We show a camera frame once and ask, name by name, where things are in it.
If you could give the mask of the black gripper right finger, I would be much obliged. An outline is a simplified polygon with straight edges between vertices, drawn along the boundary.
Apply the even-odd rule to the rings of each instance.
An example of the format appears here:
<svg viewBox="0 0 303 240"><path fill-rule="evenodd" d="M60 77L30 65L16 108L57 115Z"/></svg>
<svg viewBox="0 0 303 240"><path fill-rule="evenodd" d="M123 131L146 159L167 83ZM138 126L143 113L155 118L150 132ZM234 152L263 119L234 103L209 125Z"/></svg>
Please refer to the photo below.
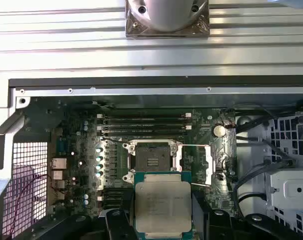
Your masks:
<svg viewBox="0 0 303 240"><path fill-rule="evenodd" d="M270 217L253 213L237 218L222 209L213 209L201 191L193 191L192 223L201 240L303 240Z"/></svg>

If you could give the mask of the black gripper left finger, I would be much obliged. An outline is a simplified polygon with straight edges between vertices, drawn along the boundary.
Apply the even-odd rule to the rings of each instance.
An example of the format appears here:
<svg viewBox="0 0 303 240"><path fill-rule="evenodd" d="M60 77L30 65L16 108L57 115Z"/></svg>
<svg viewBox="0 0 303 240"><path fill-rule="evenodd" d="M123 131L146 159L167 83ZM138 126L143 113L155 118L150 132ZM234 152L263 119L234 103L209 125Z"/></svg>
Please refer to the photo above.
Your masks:
<svg viewBox="0 0 303 240"><path fill-rule="evenodd" d="M17 240L134 240L134 190L106 189L102 210L45 217L20 233Z"/></svg>

